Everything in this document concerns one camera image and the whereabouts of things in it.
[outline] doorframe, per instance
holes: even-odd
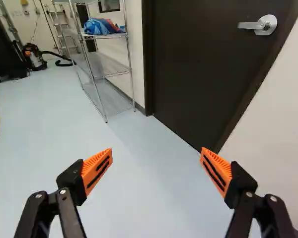
[[[278,34],[277,41],[273,45],[269,56],[263,62],[258,74],[253,82],[249,85],[246,93],[243,95],[239,105],[236,107],[230,120],[227,122],[221,135],[215,143],[213,151],[218,153],[223,147],[224,143],[232,133],[239,120],[246,111],[248,105],[254,98],[259,87],[263,83],[269,70],[273,66],[279,52],[281,51],[291,29],[293,28],[298,18],[298,0],[292,1],[293,7],[286,18],[282,29],[275,32]],[[142,0],[142,20],[143,20],[143,54],[144,54],[144,85],[145,85],[145,113],[147,116],[154,114],[154,0]]]

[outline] baseboard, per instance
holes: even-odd
[[[107,78],[105,78],[105,80],[106,80],[110,85],[112,85],[118,92],[120,92],[121,94],[123,94],[128,100],[132,101],[132,98],[129,97],[124,91],[122,91],[122,90],[121,90],[120,88],[118,88],[115,84],[113,84],[112,82],[110,82]],[[144,114],[144,115],[146,116],[146,111],[145,111],[145,109],[144,109],[142,106],[140,106],[140,104],[137,103],[136,101],[135,101],[135,106],[136,106],[136,108],[138,109],[139,112],[141,112],[142,114]]]

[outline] light blue floor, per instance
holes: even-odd
[[[73,69],[0,84],[0,237],[13,237],[27,197],[53,192],[76,159],[112,147],[113,165],[79,208],[89,238],[222,238],[231,211],[198,153],[154,117],[106,124]],[[58,218],[52,238],[62,237]]]

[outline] door handle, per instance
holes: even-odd
[[[254,30],[258,36],[269,36],[277,27],[277,18],[274,15],[265,15],[256,22],[239,22],[237,27],[238,29]]]

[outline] vacuum hose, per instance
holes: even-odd
[[[67,58],[66,56],[59,55],[59,54],[54,53],[54,52],[52,52],[52,51],[40,51],[40,53],[41,53],[42,55],[44,55],[44,54],[50,54],[50,55],[57,56],[57,57],[59,57],[59,58],[61,58],[61,59],[67,60],[67,61],[72,61],[71,59]],[[67,66],[72,66],[73,64],[72,64],[72,63],[61,63],[60,60],[57,60],[57,61],[55,62],[55,65],[56,65],[56,66],[60,66],[60,67],[67,67]]]

